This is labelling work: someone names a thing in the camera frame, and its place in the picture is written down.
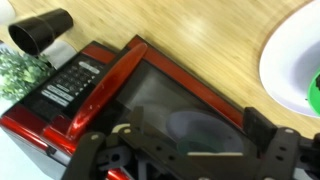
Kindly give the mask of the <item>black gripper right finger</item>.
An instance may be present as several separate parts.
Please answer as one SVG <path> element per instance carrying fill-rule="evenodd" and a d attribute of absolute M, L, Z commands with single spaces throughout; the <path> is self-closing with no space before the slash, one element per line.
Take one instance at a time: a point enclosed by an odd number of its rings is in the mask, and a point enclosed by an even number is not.
<path fill-rule="evenodd" d="M 244 109 L 243 131 L 261 152 L 265 152 L 273 139 L 277 126 L 254 107 Z"/>

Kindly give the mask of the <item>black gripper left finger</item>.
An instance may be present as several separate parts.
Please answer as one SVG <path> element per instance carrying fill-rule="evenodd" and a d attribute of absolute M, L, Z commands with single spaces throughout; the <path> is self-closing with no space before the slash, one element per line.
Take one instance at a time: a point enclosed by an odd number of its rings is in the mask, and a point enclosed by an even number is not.
<path fill-rule="evenodd" d="M 144 108 L 142 106 L 136 106 L 130 113 L 128 120 L 132 128 L 144 133 Z"/>

